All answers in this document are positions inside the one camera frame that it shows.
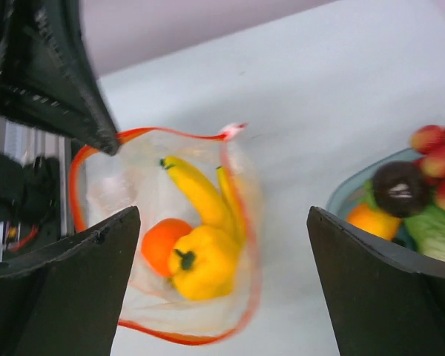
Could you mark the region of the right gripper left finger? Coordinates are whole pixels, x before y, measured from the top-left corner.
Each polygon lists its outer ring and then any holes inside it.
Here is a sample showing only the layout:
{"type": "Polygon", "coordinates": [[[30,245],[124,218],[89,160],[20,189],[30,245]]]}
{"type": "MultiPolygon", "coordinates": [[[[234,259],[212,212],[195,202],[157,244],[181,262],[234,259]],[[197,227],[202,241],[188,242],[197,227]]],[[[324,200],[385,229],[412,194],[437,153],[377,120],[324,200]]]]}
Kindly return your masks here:
{"type": "Polygon", "coordinates": [[[132,206],[0,263],[0,355],[109,355],[139,228],[132,206]]]}

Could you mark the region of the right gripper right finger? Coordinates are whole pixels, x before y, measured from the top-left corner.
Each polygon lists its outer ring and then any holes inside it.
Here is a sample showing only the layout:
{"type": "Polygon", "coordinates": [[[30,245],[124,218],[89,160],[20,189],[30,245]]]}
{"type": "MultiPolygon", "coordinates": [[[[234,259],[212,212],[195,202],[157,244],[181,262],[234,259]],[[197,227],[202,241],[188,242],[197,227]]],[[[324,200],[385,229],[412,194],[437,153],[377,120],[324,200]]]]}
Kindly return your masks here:
{"type": "Polygon", "coordinates": [[[307,228],[341,355],[445,355],[445,262],[318,207],[307,228]]]}

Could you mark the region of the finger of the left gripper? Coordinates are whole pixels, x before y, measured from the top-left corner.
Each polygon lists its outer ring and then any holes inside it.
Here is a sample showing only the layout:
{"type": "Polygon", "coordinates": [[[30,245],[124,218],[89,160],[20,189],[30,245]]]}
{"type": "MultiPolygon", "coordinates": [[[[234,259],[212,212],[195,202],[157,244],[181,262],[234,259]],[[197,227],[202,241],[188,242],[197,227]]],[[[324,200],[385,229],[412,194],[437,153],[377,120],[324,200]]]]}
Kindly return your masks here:
{"type": "Polygon", "coordinates": [[[117,129],[82,40],[79,1],[0,1],[0,117],[109,156],[117,129]]]}

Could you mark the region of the orange fruit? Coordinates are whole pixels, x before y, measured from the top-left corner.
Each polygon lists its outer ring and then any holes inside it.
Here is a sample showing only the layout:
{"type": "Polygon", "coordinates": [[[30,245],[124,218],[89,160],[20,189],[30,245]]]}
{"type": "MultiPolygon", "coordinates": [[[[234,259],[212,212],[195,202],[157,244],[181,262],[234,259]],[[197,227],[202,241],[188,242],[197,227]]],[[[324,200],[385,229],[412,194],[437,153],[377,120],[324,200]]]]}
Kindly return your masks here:
{"type": "Polygon", "coordinates": [[[192,230],[192,226],[184,220],[163,219],[145,233],[140,253],[159,276],[170,277],[168,261],[171,251],[177,240],[192,230]]]}

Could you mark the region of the clear zip top bag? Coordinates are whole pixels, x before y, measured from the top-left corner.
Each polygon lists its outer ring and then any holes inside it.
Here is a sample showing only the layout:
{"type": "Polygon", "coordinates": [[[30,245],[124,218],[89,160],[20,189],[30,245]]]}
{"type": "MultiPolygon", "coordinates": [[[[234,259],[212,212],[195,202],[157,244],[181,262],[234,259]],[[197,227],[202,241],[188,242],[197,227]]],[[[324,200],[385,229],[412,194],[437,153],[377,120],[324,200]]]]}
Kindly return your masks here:
{"type": "Polygon", "coordinates": [[[139,210],[120,326],[199,346],[236,334],[253,317],[263,196],[235,140],[242,131],[241,124],[213,136],[136,128],[118,135],[114,156],[86,146],[73,158],[77,231],[128,206],[139,210]]]}

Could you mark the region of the yellow bell pepper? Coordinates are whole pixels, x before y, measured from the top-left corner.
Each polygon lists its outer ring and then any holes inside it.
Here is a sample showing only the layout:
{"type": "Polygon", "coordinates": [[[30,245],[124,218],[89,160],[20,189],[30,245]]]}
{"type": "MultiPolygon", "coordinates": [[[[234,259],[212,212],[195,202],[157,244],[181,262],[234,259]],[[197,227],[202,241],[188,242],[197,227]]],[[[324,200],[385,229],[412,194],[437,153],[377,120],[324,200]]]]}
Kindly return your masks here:
{"type": "Polygon", "coordinates": [[[192,301],[232,293],[241,248],[232,236],[208,225],[179,238],[168,261],[175,289],[192,301]]]}

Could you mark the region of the yellow banana bunch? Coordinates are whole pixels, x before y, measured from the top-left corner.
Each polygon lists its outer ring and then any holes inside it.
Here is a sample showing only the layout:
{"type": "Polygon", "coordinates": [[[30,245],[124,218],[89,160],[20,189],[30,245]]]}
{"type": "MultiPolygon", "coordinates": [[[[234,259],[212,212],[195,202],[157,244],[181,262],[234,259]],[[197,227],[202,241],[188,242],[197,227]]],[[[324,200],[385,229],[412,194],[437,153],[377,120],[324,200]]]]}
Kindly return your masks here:
{"type": "Polygon", "coordinates": [[[207,176],[177,156],[162,158],[159,164],[193,205],[202,224],[222,229],[242,248],[245,240],[239,232],[234,213],[207,176]]]}

